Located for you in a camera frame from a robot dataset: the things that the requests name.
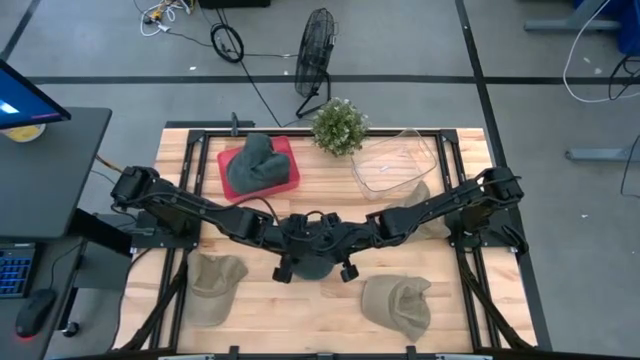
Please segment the wooden table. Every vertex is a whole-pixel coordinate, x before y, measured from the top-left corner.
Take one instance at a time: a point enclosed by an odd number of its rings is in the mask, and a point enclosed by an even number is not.
[[[155,168],[174,184],[179,181],[188,131],[166,129],[162,134]],[[468,177],[491,166],[482,129],[458,129],[458,135]],[[336,159],[324,154],[309,138],[291,138],[290,141],[302,180],[297,189],[269,198],[280,217],[320,210],[325,213],[335,211],[344,221],[362,222],[365,214],[380,210],[393,199],[406,195],[406,192],[399,192],[381,200],[366,200],[354,181],[348,158]],[[243,143],[243,138],[215,138],[209,144],[204,197],[228,204],[222,194],[216,154]],[[436,154],[435,144],[429,146]],[[198,156],[194,155],[193,169],[197,160]],[[452,164],[450,169],[455,174]],[[191,176],[190,189],[194,177]],[[424,181],[432,195],[443,192],[439,167]],[[249,202],[246,206],[265,210],[259,202]],[[378,274],[421,276],[432,283],[425,292],[431,324],[415,344],[418,352],[471,351],[455,253],[444,239],[420,240],[355,254],[352,262],[357,264],[360,277],[349,283],[341,281],[339,267],[318,282],[303,281],[295,276],[291,284],[274,282],[271,275],[279,257],[236,244],[209,224],[203,224],[199,250],[213,255],[239,256],[249,268],[249,274],[238,287],[226,322],[217,327],[195,327],[183,321],[179,353],[226,353],[231,345],[239,345],[242,353],[402,353],[407,345],[411,345],[409,340],[368,321],[360,310],[364,282]],[[482,251],[495,304],[520,336],[535,344],[514,255],[506,248]],[[132,269],[122,301],[115,347],[131,338],[155,305],[164,256],[165,250],[153,250]],[[478,302],[475,303],[483,344],[489,346],[484,312]],[[167,344],[171,315],[172,305],[165,315],[161,345]]]

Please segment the keyboard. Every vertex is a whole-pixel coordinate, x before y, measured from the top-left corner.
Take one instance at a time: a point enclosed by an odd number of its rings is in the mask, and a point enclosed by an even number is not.
[[[0,299],[26,297],[35,243],[0,244]]]

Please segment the concrete floor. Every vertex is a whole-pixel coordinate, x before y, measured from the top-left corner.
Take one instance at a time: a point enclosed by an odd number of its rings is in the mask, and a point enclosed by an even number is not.
[[[147,8],[155,1],[138,3]],[[5,0],[0,49],[28,6]],[[247,51],[296,53],[308,14],[323,6],[340,23],[329,67],[334,75],[473,76],[453,0],[273,0],[269,8],[227,14]],[[618,193],[623,165],[575,164],[564,151],[630,144],[640,133],[640,98],[583,104],[561,85],[518,84],[527,82],[524,77],[561,75],[575,34],[526,33],[522,25],[527,18],[567,15],[570,1],[466,0],[465,6],[484,75],[520,78],[513,85],[489,84],[488,91],[508,163],[523,176],[520,208],[553,348],[637,356],[640,200]],[[206,11],[217,21],[215,12]],[[202,42],[208,28],[200,11],[180,13],[174,24],[176,32]],[[608,76],[620,58],[614,36],[588,34],[569,74]],[[176,80],[243,72],[187,40],[142,37],[132,1],[42,1],[8,62],[25,76],[56,82],[41,88],[63,105],[113,109],[100,152],[119,164],[152,165],[166,121],[226,120],[235,111],[257,126],[274,125],[249,84]],[[254,75],[295,72],[292,59],[248,58],[246,64]],[[164,84],[64,84],[94,76],[167,78]],[[281,122],[294,119],[301,98],[292,84],[258,87]],[[606,86],[574,87],[584,97],[606,96]],[[333,93],[353,100],[375,125],[486,127],[473,83],[338,82]],[[632,184],[640,180],[633,166],[632,175]],[[110,186],[92,176],[81,206],[108,212]],[[83,294],[72,317],[85,331],[72,339],[56,337],[49,356],[106,350],[118,298],[117,292]]]

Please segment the dark gray hat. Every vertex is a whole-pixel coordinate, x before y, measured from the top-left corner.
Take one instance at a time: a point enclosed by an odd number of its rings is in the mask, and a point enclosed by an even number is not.
[[[236,193],[248,194],[289,181],[290,161],[273,150],[271,138],[250,133],[247,141],[227,166],[229,185]]]

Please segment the potted plant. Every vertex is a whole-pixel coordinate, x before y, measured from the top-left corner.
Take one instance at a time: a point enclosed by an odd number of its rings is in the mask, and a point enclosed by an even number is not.
[[[313,119],[314,143],[335,157],[353,155],[362,149],[369,123],[348,99],[331,99]]]

